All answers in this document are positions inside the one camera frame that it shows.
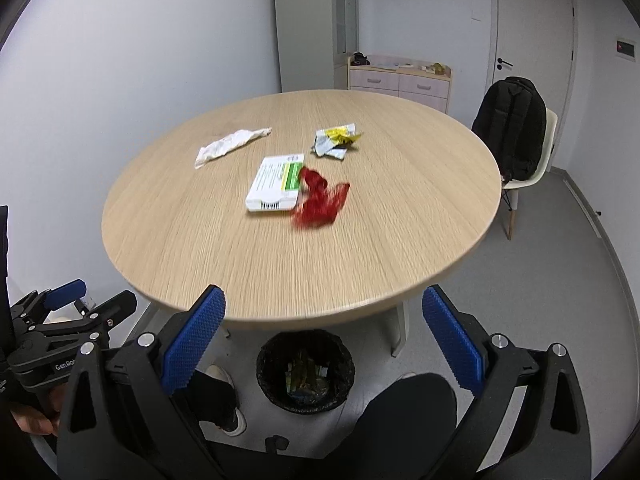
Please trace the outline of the person's left hand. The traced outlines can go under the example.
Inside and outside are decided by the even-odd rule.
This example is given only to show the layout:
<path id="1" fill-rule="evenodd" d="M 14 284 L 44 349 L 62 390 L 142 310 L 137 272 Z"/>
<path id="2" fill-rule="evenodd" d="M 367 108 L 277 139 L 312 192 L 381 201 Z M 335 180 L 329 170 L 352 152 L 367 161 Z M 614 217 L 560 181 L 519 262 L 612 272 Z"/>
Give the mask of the person's left hand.
<path id="1" fill-rule="evenodd" d="M 57 385 L 49 393 L 47 401 L 43 401 L 43 406 L 47 413 L 42 414 L 32 406 L 21 406 L 14 408 L 11 413 L 17 425 L 26 434 L 33 436 L 54 436 L 58 435 L 60 428 L 60 416 L 62 412 L 66 385 Z"/>

